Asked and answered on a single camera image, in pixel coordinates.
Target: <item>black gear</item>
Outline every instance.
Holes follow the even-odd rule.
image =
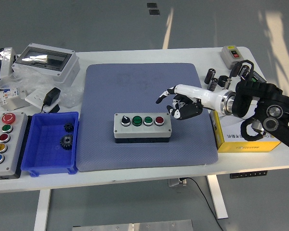
[[[71,150],[73,144],[73,135],[65,135],[60,140],[61,147],[65,150]]]
[[[72,123],[67,123],[64,125],[64,129],[66,132],[72,132],[74,131],[74,125]]]

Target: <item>blue plastic bin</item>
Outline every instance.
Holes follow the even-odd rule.
[[[65,131],[66,123],[74,125],[73,132]],[[33,115],[21,170],[30,172],[32,177],[77,173],[77,130],[78,112]],[[73,134],[71,150],[65,150],[60,145],[61,138],[67,134]]]

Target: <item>floor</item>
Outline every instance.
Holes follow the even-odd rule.
[[[0,1],[0,48],[29,43],[75,51],[248,47],[266,79],[289,96],[289,0]],[[195,180],[213,206],[205,177]],[[218,176],[227,231],[289,231],[289,169],[267,176]],[[0,231],[33,230],[39,192],[0,194]],[[166,180],[52,190],[47,231],[73,226],[191,219],[194,231],[217,231],[195,184]]]

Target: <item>yellow box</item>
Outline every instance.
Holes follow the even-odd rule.
[[[243,119],[234,116],[219,117],[216,111],[210,112],[216,145],[219,153],[265,153],[273,150],[280,141],[267,133],[258,141],[246,141],[241,135]],[[248,126],[247,133],[256,135]]]

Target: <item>black power adapter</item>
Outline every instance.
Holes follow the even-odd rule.
[[[52,105],[60,96],[60,89],[58,88],[53,88],[51,89],[45,96],[44,101],[43,101],[43,106],[42,106],[42,110],[43,111],[43,107],[45,105],[50,106]],[[60,110],[59,106],[55,106],[53,110],[51,110],[51,112],[58,112]]]

